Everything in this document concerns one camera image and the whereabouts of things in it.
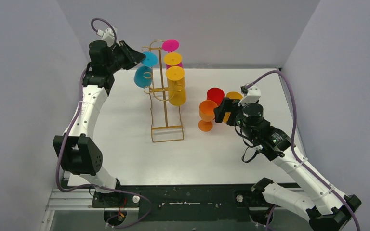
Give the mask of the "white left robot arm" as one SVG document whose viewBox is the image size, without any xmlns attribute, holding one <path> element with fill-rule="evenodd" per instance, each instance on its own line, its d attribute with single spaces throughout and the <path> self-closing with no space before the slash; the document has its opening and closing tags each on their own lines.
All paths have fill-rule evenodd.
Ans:
<svg viewBox="0 0 370 231">
<path fill-rule="evenodd" d="M 58 157 L 55 182 L 60 191 L 67 192 L 61 186 L 60 172 L 68 171 L 85 179 L 85 187 L 93 187 L 96 192 L 105 194 L 105 202 L 111 207 L 118 207 L 123 203 L 124 194 L 117 189 L 119 181 L 103 167 L 103 154 L 93 140 L 93 133 L 115 82 L 114 74 L 132 69 L 146 55 L 132 49 L 123 40 L 112 45 L 97 40 L 89 44 L 89 57 L 79 80 L 76 111 L 64 133 L 53 138 Z"/>
</svg>

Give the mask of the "orange wine glass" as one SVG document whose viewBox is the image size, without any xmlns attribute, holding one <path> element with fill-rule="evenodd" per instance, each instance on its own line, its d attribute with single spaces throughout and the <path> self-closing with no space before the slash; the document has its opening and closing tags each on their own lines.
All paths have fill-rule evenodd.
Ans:
<svg viewBox="0 0 370 231">
<path fill-rule="evenodd" d="M 213 128 L 213 120 L 215 119 L 214 108 L 218 105 L 212 100 L 204 100 L 199 105 L 200 121 L 198 128 L 203 132 L 209 132 Z"/>
</svg>

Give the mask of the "blue wine glass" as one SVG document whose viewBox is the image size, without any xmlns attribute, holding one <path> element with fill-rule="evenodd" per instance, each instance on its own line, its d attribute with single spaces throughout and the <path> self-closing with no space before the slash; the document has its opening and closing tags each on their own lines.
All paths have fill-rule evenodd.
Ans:
<svg viewBox="0 0 370 231">
<path fill-rule="evenodd" d="M 136 86 L 140 88 L 146 88 L 151 86 L 152 84 L 151 68 L 154 67 L 159 61 L 157 56 L 150 51 L 145 51 L 143 52 L 143 54 L 145 55 L 145 59 L 141 61 L 142 66 L 136 70 L 133 78 Z"/>
</svg>

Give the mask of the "red wine glass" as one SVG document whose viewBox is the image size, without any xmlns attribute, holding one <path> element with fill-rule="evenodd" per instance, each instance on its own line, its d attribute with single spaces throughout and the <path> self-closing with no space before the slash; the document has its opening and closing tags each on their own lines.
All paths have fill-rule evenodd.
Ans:
<svg viewBox="0 0 370 231">
<path fill-rule="evenodd" d="M 225 93 L 221 88 L 213 87 L 207 91 L 207 100 L 211 100 L 219 106 L 225 97 Z"/>
</svg>

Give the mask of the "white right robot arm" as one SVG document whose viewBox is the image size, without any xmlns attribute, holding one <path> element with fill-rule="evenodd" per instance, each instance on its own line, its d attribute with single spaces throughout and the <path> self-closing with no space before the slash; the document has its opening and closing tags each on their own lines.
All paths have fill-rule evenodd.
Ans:
<svg viewBox="0 0 370 231">
<path fill-rule="evenodd" d="M 353 219 L 361 200 L 335 188 L 309 163 L 308 159 L 282 130 L 264 119 L 258 103 L 240 105 L 238 100 L 224 98 L 213 109 L 216 123 L 224 121 L 233 126 L 245 144 L 263 154 L 270 162 L 285 171 L 306 193 L 290 191 L 269 178 L 262 178 L 251 188 L 253 202 L 280 206 L 297 214 L 314 231 L 340 231 Z"/>
</svg>

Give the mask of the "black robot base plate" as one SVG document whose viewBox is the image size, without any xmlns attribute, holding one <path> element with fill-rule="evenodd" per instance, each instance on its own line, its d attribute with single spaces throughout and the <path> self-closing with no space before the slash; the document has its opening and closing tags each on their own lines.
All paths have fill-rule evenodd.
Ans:
<svg viewBox="0 0 370 231">
<path fill-rule="evenodd" d="M 143 221 L 254 221 L 264 224 L 271 204 L 251 191 L 250 184 L 121 186 L 120 190 L 147 199 L 133 201 L 130 194 L 104 196 L 95 192 L 92 207 L 127 213 L 138 211 Z"/>
</svg>

